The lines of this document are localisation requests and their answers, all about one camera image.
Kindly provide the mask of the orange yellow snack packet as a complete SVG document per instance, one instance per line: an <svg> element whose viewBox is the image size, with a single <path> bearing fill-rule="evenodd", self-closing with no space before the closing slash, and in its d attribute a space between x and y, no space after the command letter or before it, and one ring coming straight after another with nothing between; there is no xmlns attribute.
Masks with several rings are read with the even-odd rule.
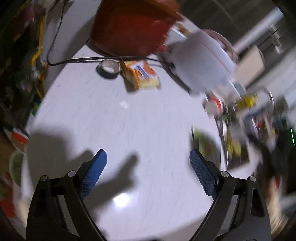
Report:
<svg viewBox="0 0 296 241"><path fill-rule="evenodd" d="M124 78L133 86L133 89L161 88L157 73L145 60L120 61Z"/></svg>

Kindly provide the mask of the bowl with green food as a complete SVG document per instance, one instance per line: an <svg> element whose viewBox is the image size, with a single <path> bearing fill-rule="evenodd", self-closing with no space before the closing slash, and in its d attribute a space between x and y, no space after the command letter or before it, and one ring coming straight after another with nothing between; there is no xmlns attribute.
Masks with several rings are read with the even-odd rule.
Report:
<svg viewBox="0 0 296 241"><path fill-rule="evenodd" d="M12 180L15 182L16 185L19 187L21 186L22 180L22 164L25 154L21 151L14 151L12 152L10 159L9 159L9 173Z"/></svg>

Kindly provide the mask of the steel sink faucet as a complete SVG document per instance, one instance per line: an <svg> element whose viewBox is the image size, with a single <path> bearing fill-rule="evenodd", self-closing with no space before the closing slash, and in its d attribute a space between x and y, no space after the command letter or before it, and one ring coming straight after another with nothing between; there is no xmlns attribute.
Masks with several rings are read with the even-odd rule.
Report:
<svg viewBox="0 0 296 241"><path fill-rule="evenodd" d="M256 94L256 108L262 109L265 112L273 112L275 103L273 94L271 91L264 86L259 86L255 89L254 93Z"/></svg>

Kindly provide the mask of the beige cutting board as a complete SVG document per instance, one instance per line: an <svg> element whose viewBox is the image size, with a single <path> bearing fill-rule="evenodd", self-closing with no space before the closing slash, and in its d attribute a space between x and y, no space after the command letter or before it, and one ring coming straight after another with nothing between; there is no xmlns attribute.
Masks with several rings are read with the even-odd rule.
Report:
<svg viewBox="0 0 296 241"><path fill-rule="evenodd" d="M253 45L237 65L235 80L248 87L265 70L265 59L260 49Z"/></svg>

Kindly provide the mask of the black tape roll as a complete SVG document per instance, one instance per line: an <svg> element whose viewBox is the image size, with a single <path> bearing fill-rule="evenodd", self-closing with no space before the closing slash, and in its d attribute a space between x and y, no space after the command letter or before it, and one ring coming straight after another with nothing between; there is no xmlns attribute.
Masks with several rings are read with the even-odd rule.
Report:
<svg viewBox="0 0 296 241"><path fill-rule="evenodd" d="M96 71L105 79L115 79L121 73L121 65L114 60L106 59L99 63Z"/></svg>

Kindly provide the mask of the yellow gas pipe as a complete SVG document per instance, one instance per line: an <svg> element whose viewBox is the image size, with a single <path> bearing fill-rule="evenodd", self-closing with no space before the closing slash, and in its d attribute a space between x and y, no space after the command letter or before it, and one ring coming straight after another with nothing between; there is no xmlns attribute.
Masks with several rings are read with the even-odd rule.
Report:
<svg viewBox="0 0 296 241"><path fill-rule="evenodd" d="M34 87L37 95L42 100L46 94L45 79L48 74L48 63L44 62L43 57L43 37L46 17L43 16L36 21L36 52L31 58L31 71Z"/></svg>

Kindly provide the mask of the red clay slow cooker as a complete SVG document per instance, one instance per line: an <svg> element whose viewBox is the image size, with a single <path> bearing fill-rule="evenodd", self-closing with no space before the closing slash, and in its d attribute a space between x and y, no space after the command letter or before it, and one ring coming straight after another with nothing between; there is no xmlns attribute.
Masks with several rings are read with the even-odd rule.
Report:
<svg viewBox="0 0 296 241"><path fill-rule="evenodd" d="M164 51L168 31L182 19L177 1L102 0L90 42L113 56L145 57Z"/></svg>

